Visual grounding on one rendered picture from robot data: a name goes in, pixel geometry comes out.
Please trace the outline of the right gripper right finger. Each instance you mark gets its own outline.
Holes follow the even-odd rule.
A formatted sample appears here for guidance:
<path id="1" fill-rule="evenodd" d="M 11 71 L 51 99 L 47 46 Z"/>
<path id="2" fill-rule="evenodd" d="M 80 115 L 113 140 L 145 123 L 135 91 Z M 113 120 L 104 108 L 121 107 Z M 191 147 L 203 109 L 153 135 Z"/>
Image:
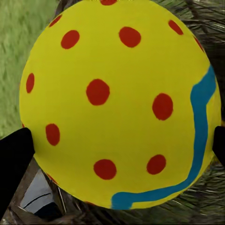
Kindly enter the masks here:
<path id="1" fill-rule="evenodd" d="M 225 168 L 225 127 L 217 126 L 214 133 L 214 154 Z"/>

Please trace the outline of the easter egg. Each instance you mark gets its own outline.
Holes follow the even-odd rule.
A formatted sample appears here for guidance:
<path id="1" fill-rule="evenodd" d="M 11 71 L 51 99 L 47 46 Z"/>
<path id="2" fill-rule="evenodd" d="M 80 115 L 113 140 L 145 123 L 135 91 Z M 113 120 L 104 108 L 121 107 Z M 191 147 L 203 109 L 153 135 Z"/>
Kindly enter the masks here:
<path id="1" fill-rule="evenodd" d="M 221 118 L 221 126 L 225 128 L 225 119 L 224 119 L 224 118 Z M 211 159 L 211 161 L 210 161 L 210 163 L 209 163 L 209 165 L 211 165 L 211 164 L 213 164 L 213 163 L 215 163 L 215 162 L 217 162 L 217 161 L 218 161 L 218 158 L 217 158 L 217 156 L 214 154 L 214 155 L 213 155 L 213 158 Z M 208 165 L 208 166 L 209 166 L 209 165 Z"/>
<path id="2" fill-rule="evenodd" d="M 220 87 L 194 33 L 151 0 L 81 0 L 37 38 L 20 86 L 34 158 L 91 205 L 176 199 L 208 169 Z"/>

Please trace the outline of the wicker basket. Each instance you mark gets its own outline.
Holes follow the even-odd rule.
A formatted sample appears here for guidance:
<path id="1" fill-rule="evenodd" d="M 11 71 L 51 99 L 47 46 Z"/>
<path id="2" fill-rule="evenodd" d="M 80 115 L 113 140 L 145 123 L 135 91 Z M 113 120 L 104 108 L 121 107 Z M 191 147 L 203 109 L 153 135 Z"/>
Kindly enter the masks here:
<path id="1" fill-rule="evenodd" d="M 60 0 L 55 11 L 52 15 L 52 20 L 54 20 L 59 14 L 63 13 L 66 9 L 73 6 L 74 4 L 80 2 L 81 0 Z M 214 57 L 225 57 L 225 0 L 208 0 L 210 2 L 223 4 L 222 6 L 214 6 L 212 4 L 207 4 L 198 0 L 184 0 L 186 5 L 178 7 L 166 8 L 168 11 L 172 11 L 172 14 L 176 14 L 178 12 L 182 12 L 186 10 L 186 13 L 191 11 L 194 17 L 188 19 L 181 19 L 181 21 L 188 27 L 191 32 L 195 32 L 201 30 L 199 32 L 195 32 L 195 38 L 199 41 L 206 54 L 211 57 L 210 64 L 214 69 L 214 73 L 217 79 L 217 83 L 220 87 L 220 96 L 221 96 L 221 118 L 225 117 L 225 65 L 218 64 L 214 62 Z M 219 11 L 213 10 L 213 8 L 221 9 Z M 197 180 L 198 183 L 204 183 L 205 185 L 196 185 L 193 184 L 189 189 L 184 191 L 182 195 L 178 195 L 176 201 L 188 202 L 196 208 L 191 208 L 187 205 L 184 205 L 187 208 L 192 210 L 185 210 L 171 202 L 165 202 L 164 204 L 168 204 L 173 207 L 173 209 L 168 209 L 162 205 L 154 206 L 150 208 L 150 211 L 145 209 L 141 209 L 146 212 L 147 215 L 144 217 L 137 210 L 132 210 L 139 216 L 143 218 L 143 220 L 139 220 L 136 218 L 130 210 L 111 210 L 100 206 L 92 205 L 93 210 L 91 210 L 88 206 L 88 203 L 79 200 L 88 214 L 83 213 L 78 200 L 76 197 L 72 197 L 75 201 L 76 207 L 72 203 L 71 199 L 68 196 L 68 193 L 58 187 L 42 170 L 44 177 L 46 178 L 51 192 L 52 199 L 57 204 L 58 208 L 62 213 L 62 217 L 55 219 L 53 221 L 47 221 L 46 219 L 42 219 L 40 216 L 35 215 L 32 212 L 29 212 L 23 208 L 21 208 L 20 203 L 26 194 L 31 182 L 35 178 L 40 166 L 38 165 L 34 156 L 32 157 L 30 164 L 28 165 L 20 184 L 18 185 L 15 194 L 13 195 L 11 202 L 9 203 L 9 207 L 7 208 L 3 218 L 7 221 L 9 225 L 91 225 L 87 220 L 92 218 L 93 221 L 97 225 L 105 225 L 100 220 L 98 220 L 95 216 L 97 213 L 99 216 L 103 218 L 103 220 L 108 225 L 134 225 L 132 224 L 126 217 L 134 220 L 138 225 L 148 225 L 147 222 L 149 218 L 154 217 L 157 218 L 167 224 L 169 224 L 166 220 L 161 219 L 153 214 L 154 211 L 159 214 L 165 216 L 170 219 L 169 222 L 177 223 L 179 225 L 198 225 L 198 224 L 208 224 L 208 225 L 225 225 L 225 211 L 219 211 L 217 209 L 207 210 L 204 208 L 210 206 L 222 206 L 221 209 L 225 208 L 225 205 L 221 205 L 220 203 L 225 202 L 225 168 L 221 165 L 220 161 L 217 161 L 208 166 L 206 172 L 208 174 L 202 175 L 201 180 Z M 217 185 L 214 186 L 214 184 Z M 210 185 L 213 184 L 213 185 Z M 218 188 L 216 190 L 212 188 Z M 221 194 L 215 193 L 217 191 L 224 191 Z M 188 201 L 185 198 L 195 199 L 199 202 Z M 203 201 L 216 201 L 215 203 L 204 203 Z M 207 206 L 202 207 L 203 204 Z M 190 223 L 182 223 L 170 216 L 169 214 L 160 210 L 160 208 L 164 210 L 168 210 L 171 213 L 188 220 Z M 108 219 L 101 211 L 101 209 L 106 210 L 112 218 L 117 222 L 117 224 L 113 223 L 110 219 Z M 217 214 L 207 214 L 206 212 L 215 212 Z M 189 217 L 180 216 L 175 212 L 185 213 Z M 169 224 L 171 225 L 171 224 Z"/>

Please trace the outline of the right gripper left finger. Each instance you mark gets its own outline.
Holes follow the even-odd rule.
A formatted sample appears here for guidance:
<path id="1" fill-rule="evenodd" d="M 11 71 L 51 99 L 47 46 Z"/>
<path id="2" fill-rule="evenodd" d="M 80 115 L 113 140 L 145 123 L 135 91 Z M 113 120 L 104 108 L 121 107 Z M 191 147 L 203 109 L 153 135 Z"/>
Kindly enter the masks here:
<path id="1" fill-rule="evenodd" d="M 28 127 L 0 140 L 0 221 L 34 154 L 32 135 Z"/>

